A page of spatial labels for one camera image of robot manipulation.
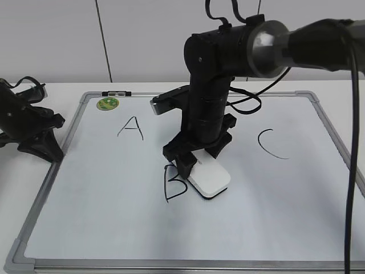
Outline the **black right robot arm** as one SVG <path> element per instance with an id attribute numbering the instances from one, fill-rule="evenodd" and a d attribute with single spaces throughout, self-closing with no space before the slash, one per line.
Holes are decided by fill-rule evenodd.
<path id="1" fill-rule="evenodd" d="M 188 178 L 204 149 L 217 157 L 232 140 L 236 118 L 225 113 L 235 77 L 274 78 L 285 68 L 350 70 L 348 46 L 364 71 L 364 21 L 323 19 L 290 31 L 279 21 L 251 17 L 243 26 L 193 34 L 184 45 L 190 82 L 153 99 L 156 114 L 182 111 L 180 132 L 163 147 L 179 175 Z"/>

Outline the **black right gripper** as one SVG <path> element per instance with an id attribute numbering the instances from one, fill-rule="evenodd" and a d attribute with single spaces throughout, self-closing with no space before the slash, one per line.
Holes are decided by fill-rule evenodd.
<path id="1" fill-rule="evenodd" d="M 183 178 L 189 178 L 197 158 L 193 151 L 204 149 L 210 156 L 217 158 L 220 152 L 232 141 L 232 135 L 228 129 L 236 126 L 237 118 L 232 114 L 225 114 L 218 137 L 211 142 L 204 143 L 193 137 L 190 132 L 180 131 L 168 144 L 163 147 L 162 153 L 167 160 L 175 159 L 178 174 Z"/>

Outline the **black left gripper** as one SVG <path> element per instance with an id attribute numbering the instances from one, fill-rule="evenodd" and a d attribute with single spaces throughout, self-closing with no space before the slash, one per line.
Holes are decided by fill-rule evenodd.
<path id="1" fill-rule="evenodd" d="M 1 147 L 19 143 L 20 152 L 50 163 L 61 162 L 64 153 L 55 139 L 53 128 L 61 128 L 64 122 L 61 114 L 33 106 L 1 83 Z"/>

